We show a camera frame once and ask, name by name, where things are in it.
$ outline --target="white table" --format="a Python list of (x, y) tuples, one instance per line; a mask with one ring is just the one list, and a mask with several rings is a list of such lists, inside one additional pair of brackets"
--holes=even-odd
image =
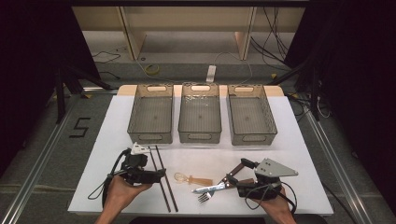
[[(141, 193), (125, 208), (122, 213), (133, 216), (206, 216), (206, 217), (252, 217), (263, 216), (259, 208), (250, 210), (243, 198), (239, 198), (236, 189), (227, 189), (215, 193), (212, 199), (199, 203), (198, 195), (191, 191), (200, 188), (198, 185), (179, 184), (174, 173), (181, 172), (194, 177), (213, 179), (218, 183), (226, 173), (240, 162), (241, 158), (261, 162), (264, 158), (278, 161), (289, 168), (297, 170), (299, 175), (282, 177), (281, 181), (290, 184), (298, 200), (296, 213), (319, 214), (329, 216), (333, 213), (329, 200), (320, 184), (318, 174), (306, 148), (304, 139), (297, 125), (287, 97), (268, 97), (278, 134), (271, 146), (234, 147), (231, 144), (227, 105), (224, 94), (220, 96), (222, 133), (220, 143), (216, 145), (180, 144), (177, 132), (180, 110), (180, 94), (175, 91), (175, 114), (173, 144), (159, 146), (163, 165), (166, 168), (170, 185), (175, 196), (178, 212), (172, 204), (169, 190), (163, 178), (172, 212), (168, 212), (159, 184)], [(92, 149), (84, 173), (70, 203), (69, 212), (78, 214), (97, 214), (102, 211), (101, 197), (88, 200), (90, 195), (111, 171), (116, 158), (127, 147), (133, 145), (127, 133), (129, 118), (134, 103), (133, 96), (114, 96), (107, 110), (102, 128)], [(157, 168), (161, 164), (155, 150), (152, 151)], [(148, 155), (146, 170), (154, 170)], [(247, 167), (239, 172), (237, 179), (256, 179), (252, 170)], [(285, 187), (287, 196), (293, 201), (291, 191)]]

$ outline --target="metal fork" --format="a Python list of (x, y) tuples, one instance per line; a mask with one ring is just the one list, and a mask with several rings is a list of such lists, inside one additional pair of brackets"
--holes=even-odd
[[(239, 163), (235, 168), (233, 168), (233, 170), (230, 172), (230, 176), (234, 176), (236, 175), (236, 173), (238, 173), (240, 170), (242, 170), (242, 168), (244, 168), (245, 165), (241, 163)], [(219, 182), (219, 184), (223, 182), (226, 183), (227, 182), (227, 176), (224, 176), (224, 178), (222, 178)], [(200, 203), (204, 203), (206, 201), (208, 201), (209, 199), (211, 199), (213, 197), (213, 195), (215, 194), (215, 191), (209, 191), (208, 193), (203, 193), (200, 196), (198, 196), (198, 202)]]

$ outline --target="cable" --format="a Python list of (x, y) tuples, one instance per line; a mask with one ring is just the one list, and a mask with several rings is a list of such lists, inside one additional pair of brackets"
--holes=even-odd
[(310, 109), (306, 109), (305, 113), (297, 120), (297, 123), (300, 122), (301, 119), (303, 119), (305, 117), (305, 115), (311, 111)]
[(120, 79), (121, 79), (121, 77), (118, 77), (118, 76), (114, 75), (114, 74), (111, 73), (111, 72), (99, 72), (99, 74), (101, 74), (101, 73), (110, 74), (111, 76), (115, 77), (117, 80), (120, 80)]
[(277, 192), (277, 194), (278, 194), (280, 197), (282, 197), (283, 199), (285, 199), (286, 201), (288, 201), (288, 202), (291, 204), (291, 206), (292, 206), (292, 208), (291, 208), (291, 213), (294, 215), (294, 213), (295, 213), (296, 210), (297, 210), (297, 197), (296, 197), (296, 193), (294, 192), (293, 188), (292, 188), (289, 184), (287, 184), (287, 183), (285, 183), (285, 182), (281, 182), (281, 183), (284, 184), (284, 185), (286, 185), (286, 186), (288, 186), (289, 189), (291, 190), (291, 192), (293, 193), (293, 196), (294, 196), (294, 203), (293, 203), (288, 197), (286, 197), (286, 195), (283, 195), (281, 192)]
[[(116, 170), (116, 168), (117, 168), (117, 165), (118, 165), (119, 162), (120, 162), (121, 157), (124, 156), (124, 155), (126, 155), (126, 154), (128, 154), (128, 153), (131, 153), (131, 149), (130, 149), (130, 148), (127, 148), (127, 149), (125, 149), (125, 150), (123, 150), (123, 151), (121, 152), (121, 154), (120, 154), (119, 157), (117, 158), (116, 162), (114, 163), (113, 168), (111, 169), (110, 174), (107, 175), (106, 180), (103, 181), (103, 183), (100, 184), (99, 187), (97, 187), (90, 195), (88, 195), (88, 199), (89, 199), (89, 200), (95, 200), (95, 199), (99, 198), (99, 196), (100, 196), (101, 193), (103, 192), (103, 189), (104, 189), (103, 186), (104, 186), (104, 184), (107, 182), (107, 180), (108, 180), (109, 178), (111, 179), (114, 175), (121, 175), (121, 174), (126, 173), (125, 171), (117, 171), (117, 172), (115, 172), (115, 170)], [(99, 190), (99, 188), (101, 188), (101, 190), (100, 190), (100, 192), (98, 193), (98, 195), (96, 195), (96, 197), (93, 197), (93, 198), (92, 198), (91, 196), (92, 196), (97, 190)]]
[(169, 82), (172, 82), (172, 83), (175, 83), (175, 82), (189, 82), (188, 80), (172, 80), (172, 79), (167, 79), (167, 78), (162, 78), (162, 77), (153, 77), (150, 74), (147, 74), (147, 72), (146, 72), (147, 69), (145, 69), (138, 60), (135, 60), (135, 61), (136, 61), (137, 65), (139, 65), (139, 67), (142, 69), (142, 71), (146, 75), (146, 77), (149, 77), (149, 78), (152, 78), (152, 79), (159, 79), (159, 80), (169, 81)]
[(288, 49), (288, 48), (283, 44), (283, 41), (281, 40), (279, 34), (277, 33), (277, 14), (279, 12), (279, 8), (278, 7), (274, 8), (274, 22), (272, 25), (271, 25), (270, 19), (268, 18), (268, 14), (267, 14), (267, 11), (265, 10), (265, 7), (263, 7), (262, 9), (263, 9), (265, 17), (268, 21), (268, 24), (271, 28), (271, 32), (268, 35), (268, 37), (271, 35), (271, 33), (274, 34), (274, 37), (276, 38), (276, 43), (277, 43), (279, 53), (280, 53), (281, 57), (284, 59), (283, 54), (285, 54), (285, 55), (287, 54), (287, 52), (285, 52), (285, 49)]
[[(263, 188), (266, 188), (266, 189), (265, 189), (265, 192), (262, 194), (262, 197), (260, 198), (260, 201), (258, 202), (257, 206), (256, 207), (251, 207), (250, 204), (248, 204), (248, 196), (250, 195), (251, 192), (253, 192), (255, 190), (258, 190), (258, 189), (263, 189)], [(247, 193), (247, 196), (245, 197), (245, 203), (247, 204), (247, 207), (250, 208), (251, 210), (256, 210), (258, 207), (260, 207), (260, 204), (262, 203), (262, 201), (263, 201), (263, 199), (265, 197), (265, 194), (267, 193), (269, 188), (272, 189), (272, 186), (271, 185), (264, 185), (264, 186), (257, 187), (255, 189), (251, 189)]]
[(99, 53), (92, 55), (92, 57), (94, 58), (94, 57), (98, 56), (98, 55), (101, 54), (101, 53), (110, 54), (110, 55), (113, 55), (113, 56), (116, 56), (116, 57), (113, 58), (113, 59), (110, 59), (110, 60), (108, 60), (108, 61), (105, 61), (105, 62), (96, 62), (96, 63), (109, 63), (109, 62), (114, 61), (114, 60), (118, 59), (119, 57), (121, 57), (120, 54), (110, 53), (110, 52), (107, 52), (107, 51), (100, 51)]
[(317, 103), (318, 112), (319, 112), (319, 114), (320, 114), (323, 118), (327, 119), (327, 118), (332, 114), (332, 111), (329, 110), (329, 113), (328, 113), (327, 115), (324, 115), (324, 114), (321, 112), (320, 108), (319, 108), (319, 101), (320, 101), (320, 97), (318, 98), (318, 103)]
[[(280, 63), (285, 64), (285, 62), (283, 62), (281, 59), (279, 59), (278, 57), (276, 57), (275, 54), (271, 53), (270, 51), (268, 51), (268, 50), (265, 48), (266, 42), (267, 42), (267, 40), (268, 40), (268, 37), (267, 37), (267, 40), (265, 40), (265, 43), (264, 43), (263, 46), (261, 46), (253, 37), (251, 37), (250, 39), (253, 40), (253, 42), (251, 42), (253, 48), (254, 48), (255, 50), (257, 50), (259, 53), (261, 53), (262, 56), (265, 56), (265, 57), (271, 58), (271, 59), (275, 59), (275, 60), (279, 61)], [(253, 43), (256, 44), (257, 47), (260, 48), (262, 51), (259, 51), (259, 50), (253, 45)]]
[(295, 94), (295, 93), (286, 94), (286, 97), (288, 97), (289, 101), (296, 102), (296, 103), (298, 103), (298, 104), (300, 105), (300, 107), (301, 107), (301, 109), (302, 109), (301, 113), (294, 114), (294, 116), (297, 117), (297, 116), (301, 116), (301, 115), (304, 113), (304, 108), (305, 108), (306, 106), (309, 106), (309, 104), (307, 104), (307, 102), (306, 102), (305, 100), (303, 100), (303, 99), (298, 99), (298, 98), (294, 97), (294, 96), (293, 96), (294, 94)]
[(250, 70), (250, 77), (248, 77), (248, 78), (245, 79), (244, 81), (238, 83), (237, 85), (244, 84), (245, 82), (249, 81), (249, 80), (253, 77), (253, 72), (251, 71), (250, 64), (249, 64), (247, 61), (240, 60), (239, 58), (235, 57), (235, 56), (234, 56), (233, 54), (231, 54), (230, 52), (222, 52), (222, 53), (219, 53), (219, 54), (216, 56), (215, 60), (213, 61), (213, 65), (216, 65), (216, 60), (218, 59), (218, 57), (219, 57), (221, 54), (226, 54), (226, 53), (228, 53), (228, 54), (230, 54), (231, 56), (233, 56), (236, 60), (242, 61), (242, 62), (244, 62), (245, 64), (247, 64), (248, 69)]
[(145, 67), (145, 73), (150, 76), (157, 75), (160, 72), (160, 66), (158, 64), (149, 64)]
[(343, 204), (343, 202), (341, 202), (341, 200), (335, 196), (335, 194), (330, 190), (329, 187), (327, 187), (327, 185), (325, 183), (323, 183), (323, 181), (320, 181), (320, 183), (322, 184), (322, 186), (330, 192), (330, 194), (334, 197), (334, 199), (340, 203), (340, 205), (344, 208), (344, 210), (346, 211), (347, 215), (350, 217), (350, 219), (352, 219), (352, 222), (355, 224), (358, 224), (358, 222), (355, 220), (355, 218), (352, 216), (352, 214), (350, 214), (350, 212), (347, 210), (347, 207)]

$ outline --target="plastic storage bin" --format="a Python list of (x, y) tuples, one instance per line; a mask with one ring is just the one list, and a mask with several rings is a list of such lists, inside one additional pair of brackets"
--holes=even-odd
[(181, 143), (219, 142), (221, 116), (217, 84), (183, 83), (178, 133)]
[(272, 144), (277, 129), (263, 85), (229, 85), (227, 105), (234, 146)]
[(138, 85), (128, 134), (137, 144), (171, 144), (174, 96), (172, 84)]

